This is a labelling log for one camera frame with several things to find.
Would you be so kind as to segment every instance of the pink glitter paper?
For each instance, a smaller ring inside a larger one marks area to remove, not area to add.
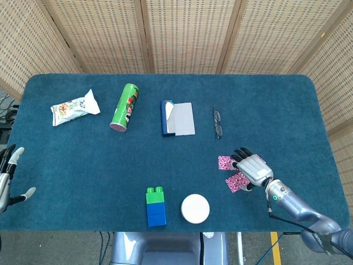
[[[221,170],[230,170],[229,165],[232,163],[234,160],[231,159],[230,156],[219,156],[218,157],[218,169]]]
[[[228,187],[231,189],[231,192],[234,193],[240,190],[240,187],[242,185],[248,185],[250,182],[242,172],[239,172],[231,176],[230,178],[227,178],[226,183]]]

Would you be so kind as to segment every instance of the toy building block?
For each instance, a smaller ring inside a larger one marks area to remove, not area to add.
[[[152,187],[147,188],[146,202],[148,226],[166,225],[163,188],[156,187],[156,191]]]

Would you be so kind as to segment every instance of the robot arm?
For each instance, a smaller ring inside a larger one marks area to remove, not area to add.
[[[35,192],[35,188],[30,188],[25,194],[16,197],[10,197],[11,181],[17,166],[17,161],[22,155],[24,148],[18,148],[15,153],[15,145],[0,152],[0,215],[6,211],[7,206],[28,200]]]
[[[329,255],[346,254],[352,258],[352,229],[341,229],[336,221],[314,210],[279,179],[274,179],[272,169],[257,155],[243,147],[236,150],[236,153],[232,156],[235,162],[232,162],[230,168],[239,169],[249,179],[250,183],[242,187],[243,190],[251,191],[256,186],[265,188],[271,218],[287,221],[272,214],[270,200],[274,200],[296,222],[311,222],[309,227],[297,225],[304,228],[301,232],[302,240],[312,251]]]

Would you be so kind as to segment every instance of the floor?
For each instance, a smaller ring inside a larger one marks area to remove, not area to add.
[[[12,101],[7,98],[3,108]],[[271,246],[270,234],[242,233],[245,264],[256,264],[259,258]],[[75,231],[0,231],[2,249],[0,264],[6,265],[96,265],[99,264],[101,239],[99,233]],[[235,233],[228,234],[229,263],[238,264],[237,239]],[[111,240],[103,264],[109,264]],[[316,254],[303,244],[299,236],[286,235],[280,242],[281,262],[284,265],[309,264],[352,264],[345,256],[326,256]],[[263,265],[273,264],[272,253],[264,259]]]

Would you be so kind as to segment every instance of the green chip can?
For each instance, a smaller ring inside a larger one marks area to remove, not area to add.
[[[139,88],[135,84],[126,84],[115,109],[110,127],[117,131],[126,131],[132,110],[136,104]]]

